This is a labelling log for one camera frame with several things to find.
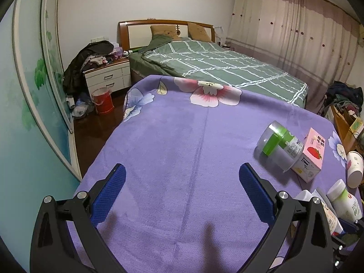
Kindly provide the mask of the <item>green coconut water bottle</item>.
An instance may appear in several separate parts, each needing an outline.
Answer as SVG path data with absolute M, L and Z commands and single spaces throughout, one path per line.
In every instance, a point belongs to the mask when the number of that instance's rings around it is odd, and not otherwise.
M 347 222 L 355 222 L 362 218 L 362 212 L 356 197 L 349 193 L 342 179 L 337 180 L 327 192 L 337 217 Z

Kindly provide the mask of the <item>pink strawberry milk carton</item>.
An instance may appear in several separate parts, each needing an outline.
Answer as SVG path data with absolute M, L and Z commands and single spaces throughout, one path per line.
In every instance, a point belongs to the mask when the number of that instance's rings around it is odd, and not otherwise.
M 321 171 L 326 139 L 310 128 L 303 143 L 303 151 L 292 166 L 292 170 L 306 183 L 309 183 Z

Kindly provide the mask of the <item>green toothpick jar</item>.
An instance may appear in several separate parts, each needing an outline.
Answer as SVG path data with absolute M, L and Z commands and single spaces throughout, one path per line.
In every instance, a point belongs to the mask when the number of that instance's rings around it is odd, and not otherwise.
M 303 143 L 279 122 L 273 121 L 264 130 L 256 149 L 286 172 L 301 157 Z

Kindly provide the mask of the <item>floral paper cup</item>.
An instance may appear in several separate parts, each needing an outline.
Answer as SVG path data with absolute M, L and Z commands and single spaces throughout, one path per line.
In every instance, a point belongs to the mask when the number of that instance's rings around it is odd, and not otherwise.
M 347 154 L 347 185 L 357 188 L 363 179 L 363 157 L 356 151 Z

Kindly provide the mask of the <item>sliding wardrobe door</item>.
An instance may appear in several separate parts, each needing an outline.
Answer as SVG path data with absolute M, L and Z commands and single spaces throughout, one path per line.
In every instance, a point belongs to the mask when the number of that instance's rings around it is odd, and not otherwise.
M 73 118 L 62 88 L 58 1 L 14 1 L 13 54 L 27 103 L 26 126 L 36 124 L 57 158 L 80 181 Z

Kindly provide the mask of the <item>purple floral blanket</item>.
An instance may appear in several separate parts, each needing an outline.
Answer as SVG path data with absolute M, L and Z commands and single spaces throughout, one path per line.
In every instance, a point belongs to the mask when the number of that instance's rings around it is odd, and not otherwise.
M 79 188 L 89 190 L 120 163 L 126 182 L 98 230 L 128 272 L 236 272 L 267 225 L 239 182 L 249 163 L 276 190 L 329 188 L 346 178 L 331 122 L 308 110 L 250 91 L 194 99 L 196 84 L 150 76 L 131 90 L 130 117 L 113 131 Z M 305 183 L 258 156 L 255 148 L 277 121 L 298 139 L 310 129 L 326 140 L 323 167 Z

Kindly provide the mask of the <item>wooden desk cabinet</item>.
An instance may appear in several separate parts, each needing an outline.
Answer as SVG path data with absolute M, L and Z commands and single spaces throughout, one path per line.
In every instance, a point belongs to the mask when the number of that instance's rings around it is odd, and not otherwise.
M 346 153 L 350 151 L 357 151 L 363 155 L 363 146 L 359 143 L 359 140 L 354 137 L 353 132 L 350 130 L 349 124 L 345 118 L 336 110 L 335 106 L 331 105 L 325 115 L 333 125 L 334 128 L 344 146 Z

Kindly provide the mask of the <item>red bucket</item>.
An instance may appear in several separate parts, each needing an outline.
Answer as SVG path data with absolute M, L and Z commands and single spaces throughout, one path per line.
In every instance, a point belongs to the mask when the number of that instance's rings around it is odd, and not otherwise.
M 99 115 L 108 114 L 114 109 L 109 88 L 98 88 L 91 93 L 91 100 L 96 106 L 96 112 Z

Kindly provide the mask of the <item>white bedside nightstand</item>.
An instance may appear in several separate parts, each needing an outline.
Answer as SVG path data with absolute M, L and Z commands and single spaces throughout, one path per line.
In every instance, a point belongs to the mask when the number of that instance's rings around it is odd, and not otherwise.
M 115 92 L 132 86 L 130 61 L 127 58 L 85 71 L 84 76 L 90 95 L 99 88 L 108 88 Z

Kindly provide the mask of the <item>green plaid bed quilt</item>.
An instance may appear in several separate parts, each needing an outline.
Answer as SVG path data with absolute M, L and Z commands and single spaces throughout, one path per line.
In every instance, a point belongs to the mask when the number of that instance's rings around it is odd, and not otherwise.
M 305 107 L 308 85 L 288 72 L 253 57 L 184 38 L 156 35 L 148 46 L 133 51 L 130 68 L 139 79 L 165 75 L 207 81 L 252 91 Z

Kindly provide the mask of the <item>wooden bed headboard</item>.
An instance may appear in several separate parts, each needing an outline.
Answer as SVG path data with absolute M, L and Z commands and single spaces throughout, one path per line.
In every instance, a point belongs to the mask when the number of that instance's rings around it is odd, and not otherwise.
M 152 39 L 150 26 L 171 25 L 176 28 L 178 36 L 187 38 L 188 21 L 167 19 L 144 19 L 119 22 L 118 43 L 123 50 L 135 50 L 147 46 Z

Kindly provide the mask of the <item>pink striped curtain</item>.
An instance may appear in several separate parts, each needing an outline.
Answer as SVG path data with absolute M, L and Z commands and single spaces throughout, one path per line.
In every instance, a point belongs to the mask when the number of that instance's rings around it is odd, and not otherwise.
M 235 0 L 226 42 L 306 82 L 316 113 L 328 86 L 347 81 L 358 38 L 359 23 L 327 0 Z

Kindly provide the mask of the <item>left brown pillow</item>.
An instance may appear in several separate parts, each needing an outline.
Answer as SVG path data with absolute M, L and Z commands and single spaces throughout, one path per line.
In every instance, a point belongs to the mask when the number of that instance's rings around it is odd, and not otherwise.
M 152 36 L 165 35 L 170 37 L 173 41 L 181 41 L 175 25 L 151 25 L 150 29 Z

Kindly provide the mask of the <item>brown pillow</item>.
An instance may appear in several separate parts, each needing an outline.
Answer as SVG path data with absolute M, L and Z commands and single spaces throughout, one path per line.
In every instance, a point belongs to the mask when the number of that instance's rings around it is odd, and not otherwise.
M 196 23 L 188 23 L 187 24 L 187 31 L 190 35 L 190 38 L 196 41 L 203 41 L 203 42 L 211 42 L 210 36 L 205 31 L 204 27 Z
M 165 35 L 170 37 L 173 41 L 181 41 L 175 25 L 151 25 L 150 29 L 152 36 Z

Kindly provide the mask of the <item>right brown pillow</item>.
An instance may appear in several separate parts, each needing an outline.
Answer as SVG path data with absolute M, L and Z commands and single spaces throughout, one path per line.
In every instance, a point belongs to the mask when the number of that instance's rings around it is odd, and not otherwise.
M 190 35 L 190 38 L 196 41 L 203 41 L 203 42 L 211 42 L 210 36 L 205 31 L 204 27 L 196 23 L 188 23 L 187 24 L 187 31 Z

